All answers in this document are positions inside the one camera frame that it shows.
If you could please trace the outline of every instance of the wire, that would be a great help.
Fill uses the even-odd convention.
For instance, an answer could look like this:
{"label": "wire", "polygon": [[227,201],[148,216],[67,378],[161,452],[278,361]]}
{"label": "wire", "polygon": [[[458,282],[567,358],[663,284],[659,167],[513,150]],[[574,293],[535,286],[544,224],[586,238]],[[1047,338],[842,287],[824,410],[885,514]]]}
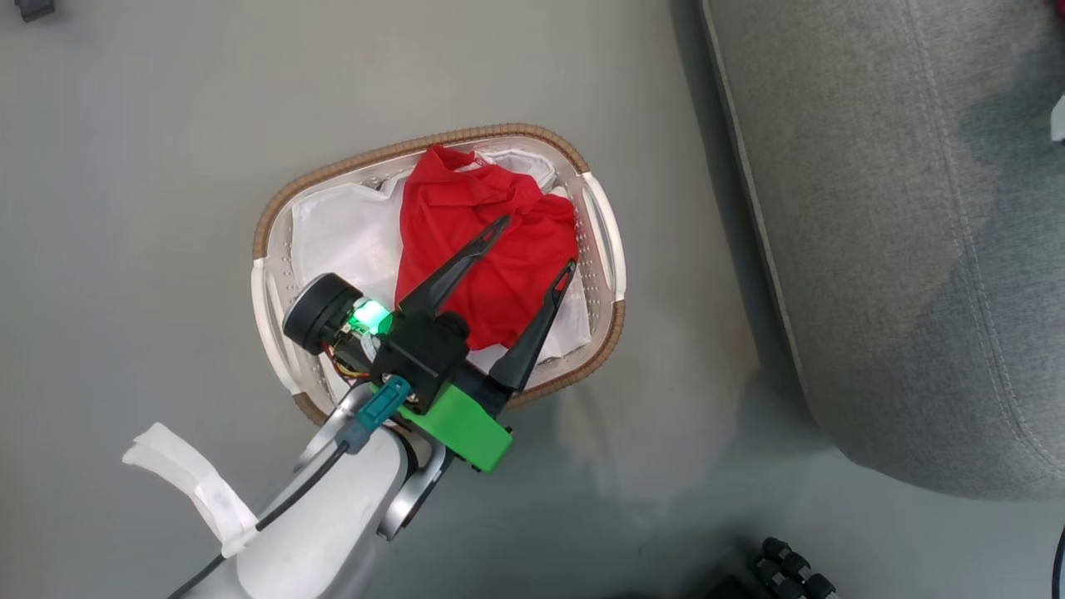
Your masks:
{"label": "wire", "polygon": [[166,599],[178,599],[179,597],[184,597],[185,593],[189,593],[190,590],[193,589],[194,586],[203,582],[203,579],[211,576],[211,572],[218,569],[218,566],[220,566],[222,563],[225,561],[226,558],[222,556],[222,553],[219,553],[217,557],[211,560],[211,563],[208,564],[207,567],[196,572],[196,576],[189,579],[189,582],[182,584],[177,590],[167,596]]}
{"label": "wire", "polygon": [[[329,455],[329,458],[326,459],[325,463],[322,466],[320,466],[318,469],[315,470],[313,474],[310,475],[310,477],[304,481],[304,484],[299,485],[299,488],[297,488],[295,491],[292,492],[292,495],[285,498],[285,500],[282,501],[280,505],[272,509],[271,513],[264,516],[262,520],[259,520],[259,523],[256,524],[256,530],[262,532],[263,529],[274,523],[274,520],[280,518],[282,514],[284,514],[285,512],[289,511],[290,507],[295,505],[297,501],[299,501],[305,495],[307,495],[307,491],[311,490],[311,487],[317,484],[317,482],[321,481],[322,477],[325,476],[327,472],[329,472],[329,470],[332,470],[332,467],[337,465],[337,462],[344,455],[345,452],[347,452],[347,448],[348,448],[347,441],[341,441],[337,443],[337,449],[334,449],[333,452]],[[167,596],[166,599],[179,599],[181,597],[184,597],[186,593],[193,589],[193,587],[203,582],[203,579],[206,579],[207,577],[211,576],[211,572],[218,569],[218,566],[220,566],[225,561],[226,557],[224,557],[219,553],[217,556],[215,556],[214,560],[211,560],[210,564],[204,566],[202,570],[196,572],[196,576],[189,579],[187,582],[182,584],[180,587],[178,587],[177,590]]]}
{"label": "wire", "polygon": [[354,370],[348,370],[346,367],[342,366],[337,357],[333,355],[332,347],[328,343],[323,343],[323,347],[326,350],[326,355],[329,356],[329,363],[332,365],[333,370],[337,371],[337,375],[344,381],[350,383],[353,378],[367,378],[370,376],[368,372],[356,372]]}
{"label": "wire", "polygon": [[315,470],[314,473],[311,474],[311,476],[307,479],[307,481],[305,481],[302,485],[299,485],[298,489],[296,489],[295,491],[293,491],[292,495],[285,498],[285,500],[281,502],[281,505],[275,507],[269,514],[264,516],[262,520],[259,520],[259,523],[256,524],[256,530],[262,532],[262,530],[271,525],[274,522],[274,520],[277,520],[281,516],[281,514],[284,514],[285,512],[289,511],[290,507],[295,505],[296,502],[299,501],[301,497],[307,495],[307,491],[311,490],[311,487],[313,487],[315,483],[322,480],[322,476],[326,475],[326,472],[332,469],[332,467],[337,464],[337,460],[340,459],[341,456],[343,456],[344,453],[347,451],[347,448],[348,448],[347,441],[341,441],[337,443],[337,449],[333,450],[332,454],[329,456],[328,459],[326,459],[325,464],[320,466],[318,469]]}

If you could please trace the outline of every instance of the laundry basket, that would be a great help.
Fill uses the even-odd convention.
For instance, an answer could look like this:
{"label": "laundry basket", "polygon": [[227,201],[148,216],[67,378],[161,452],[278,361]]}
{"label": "laundry basket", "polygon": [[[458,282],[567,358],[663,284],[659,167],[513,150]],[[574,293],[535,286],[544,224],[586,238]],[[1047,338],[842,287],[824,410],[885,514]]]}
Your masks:
{"label": "laundry basket", "polygon": [[610,203],[588,164],[566,140],[532,125],[496,125],[420,137],[342,160],[284,187],[266,206],[252,248],[251,302],[263,347],[277,377],[315,424],[325,422],[342,389],[331,384],[322,356],[311,356],[281,334],[285,310],[300,291],[292,260],[293,207],[302,198],[350,183],[376,187],[411,168],[433,145],[462,151],[521,149],[546,157],[573,199],[579,269],[591,342],[561,358],[540,362],[526,390],[508,407],[542,398],[591,374],[613,351],[625,320],[625,255]]}

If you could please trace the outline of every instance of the fabric upholstery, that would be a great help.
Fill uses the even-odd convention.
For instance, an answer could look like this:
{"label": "fabric upholstery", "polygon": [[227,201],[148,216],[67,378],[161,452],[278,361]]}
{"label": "fabric upholstery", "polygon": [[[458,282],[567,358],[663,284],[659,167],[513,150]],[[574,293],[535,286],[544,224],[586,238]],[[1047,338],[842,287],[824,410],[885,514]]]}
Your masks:
{"label": "fabric upholstery", "polygon": [[1049,0],[705,0],[807,402],[857,464],[1065,495],[1065,29]]}

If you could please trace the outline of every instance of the red cloth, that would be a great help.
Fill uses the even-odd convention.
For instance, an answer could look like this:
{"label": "red cloth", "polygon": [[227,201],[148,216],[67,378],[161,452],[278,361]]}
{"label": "red cloth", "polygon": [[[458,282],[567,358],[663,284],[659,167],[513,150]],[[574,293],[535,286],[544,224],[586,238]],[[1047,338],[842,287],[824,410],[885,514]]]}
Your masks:
{"label": "red cloth", "polygon": [[456,173],[475,161],[473,153],[433,146],[407,180],[396,297],[406,297],[486,227],[509,214],[506,232],[444,307],[470,324],[471,349],[509,347],[540,309],[562,266],[576,259],[576,221],[570,200],[544,195],[528,175],[495,164]]}

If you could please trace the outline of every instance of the white tape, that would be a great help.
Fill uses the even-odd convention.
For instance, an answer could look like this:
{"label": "white tape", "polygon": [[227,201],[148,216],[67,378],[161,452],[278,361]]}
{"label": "white tape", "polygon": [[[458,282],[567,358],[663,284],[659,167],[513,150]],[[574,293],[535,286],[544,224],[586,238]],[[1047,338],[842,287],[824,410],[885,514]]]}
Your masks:
{"label": "white tape", "polygon": [[122,463],[154,472],[189,496],[229,557],[257,533],[259,519],[195,448],[159,422],[133,439]]}

